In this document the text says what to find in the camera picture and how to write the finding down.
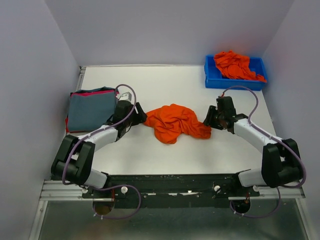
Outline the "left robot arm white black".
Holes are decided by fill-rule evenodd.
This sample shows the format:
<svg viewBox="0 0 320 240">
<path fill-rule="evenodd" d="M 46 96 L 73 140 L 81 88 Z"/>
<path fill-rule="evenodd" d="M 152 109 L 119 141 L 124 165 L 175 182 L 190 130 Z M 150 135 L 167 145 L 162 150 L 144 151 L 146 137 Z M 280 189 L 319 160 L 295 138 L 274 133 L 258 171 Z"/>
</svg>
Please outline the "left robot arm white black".
<svg viewBox="0 0 320 240">
<path fill-rule="evenodd" d="M 69 134 L 63 138 L 51 165 L 51 176 L 63 180 L 66 185 L 93 187 L 99 197 L 107 197 L 111 191 L 108 174 L 92 168 L 95 152 L 117 142 L 131 127 L 146 120 L 147 114 L 139 102 L 119 100 L 105 125 L 85 135 Z"/>
</svg>

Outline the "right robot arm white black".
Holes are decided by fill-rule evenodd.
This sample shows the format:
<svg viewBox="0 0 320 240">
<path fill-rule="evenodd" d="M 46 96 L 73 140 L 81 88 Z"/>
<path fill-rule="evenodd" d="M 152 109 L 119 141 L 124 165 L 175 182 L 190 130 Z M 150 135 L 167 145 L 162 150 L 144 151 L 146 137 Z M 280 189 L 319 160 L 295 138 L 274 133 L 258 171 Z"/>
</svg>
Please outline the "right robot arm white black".
<svg viewBox="0 0 320 240">
<path fill-rule="evenodd" d="M 299 188 L 305 183 L 306 169 L 296 141 L 274 136 L 256 126 L 250 116 L 237 114 L 230 96 L 220 96 L 216 103 L 209 107 L 203 124 L 241 137 L 262 154 L 261 168 L 236 174 L 230 183 L 234 195 L 241 196 L 252 186 Z"/>
</svg>

